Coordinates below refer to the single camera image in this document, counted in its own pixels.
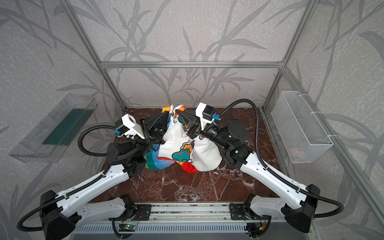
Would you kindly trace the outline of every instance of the blue connector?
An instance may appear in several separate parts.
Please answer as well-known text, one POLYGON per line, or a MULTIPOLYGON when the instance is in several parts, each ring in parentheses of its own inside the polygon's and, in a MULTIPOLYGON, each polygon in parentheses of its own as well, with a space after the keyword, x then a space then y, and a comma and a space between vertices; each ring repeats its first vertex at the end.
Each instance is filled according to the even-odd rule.
POLYGON ((214 114, 212 115, 212 118, 215 119, 215 120, 218 120, 218 119, 220 118, 220 116, 217 115, 216 113, 214 113, 214 114))

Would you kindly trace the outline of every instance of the leaf pattern wallpaper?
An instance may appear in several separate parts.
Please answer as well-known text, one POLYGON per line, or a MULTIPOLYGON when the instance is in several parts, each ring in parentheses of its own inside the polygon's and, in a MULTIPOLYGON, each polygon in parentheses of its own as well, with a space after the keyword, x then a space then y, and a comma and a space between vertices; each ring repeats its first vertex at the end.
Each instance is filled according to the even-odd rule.
MULTIPOLYGON (((383 22, 384 1, 320 1, 288 68, 384 197, 383 22)), ((345 205, 341 214, 317 220, 324 239, 384 239, 382 225, 331 149, 313 163, 291 163, 270 116, 279 92, 291 90, 282 78, 266 114, 291 175, 345 205)))
MULTIPOLYGON (((71 0, 102 61, 281 61, 307 1, 71 0)), ((259 106, 277 69, 108 69, 127 105, 259 106)))
MULTIPOLYGON (((40 195, 76 185, 99 171, 101 157, 84 156, 72 142, 57 163, 23 163, 8 156, 68 93, 94 96, 98 104, 86 125, 112 124, 122 114, 57 1, 0 2, 0 239, 43 239, 21 232, 19 218, 40 204, 40 195)), ((95 131, 88 148, 104 151, 113 132, 95 131)), ((27 225, 40 224, 38 215, 27 225)))

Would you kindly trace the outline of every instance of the white wire mesh basket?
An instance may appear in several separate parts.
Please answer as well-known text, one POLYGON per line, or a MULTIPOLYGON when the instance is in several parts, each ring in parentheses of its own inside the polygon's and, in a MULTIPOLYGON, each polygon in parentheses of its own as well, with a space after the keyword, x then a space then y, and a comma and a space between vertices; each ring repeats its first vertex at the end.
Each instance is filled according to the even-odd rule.
POLYGON ((298 91, 282 91, 271 114, 293 163, 313 162, 333 146, 298 91))

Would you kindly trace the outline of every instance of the cartoon character print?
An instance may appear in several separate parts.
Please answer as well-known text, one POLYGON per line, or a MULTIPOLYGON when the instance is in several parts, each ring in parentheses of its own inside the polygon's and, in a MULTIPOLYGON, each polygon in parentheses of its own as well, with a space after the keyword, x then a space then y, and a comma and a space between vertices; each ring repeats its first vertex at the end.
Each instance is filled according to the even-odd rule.
POLYGON ((180 151, 174 152, 172 154, 172 159, 178 162, 192 162, 192 159, 190 159, 191 152, 192 152, 192 145, 189 144, 188 142, 185 142, 181 147, 180 151))
POLYGON ((178 116, 178 119, 179 119, 179 122, 181 122, 183 124, 183 129, 184 129, 184 132, 188 132, 188 127, 187 125, 185 124, 184 120, 181 118, 181 116, 178 116))

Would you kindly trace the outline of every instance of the brown marble surface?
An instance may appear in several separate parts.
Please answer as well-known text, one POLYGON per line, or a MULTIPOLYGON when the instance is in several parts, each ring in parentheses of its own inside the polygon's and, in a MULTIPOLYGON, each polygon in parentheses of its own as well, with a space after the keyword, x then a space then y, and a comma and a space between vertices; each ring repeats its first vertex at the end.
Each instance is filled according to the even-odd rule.
MULTIPOLYGON (((160 109, 129 109, 127 111, 136 120, 159 112, 160 109)), ((225 114, 220 125, 225 126, 232 119, 239 119, 245 124, 250 133, 247 144, 255 149, 253 109, 233 108, 225 114)), ((259 114, 259 119, 260 154, 264 160, 281 171, 261 114, 259 114)), ((277 197, 258 180, 228 166, 224 161, 213 171, 193 174, 184 172, 176 163, 162 170, 146 168, 137 176, 97 196, 93 202, 107 201, 124 194, 128 194, 134 202, 245 201, 249 194, 277 197)))

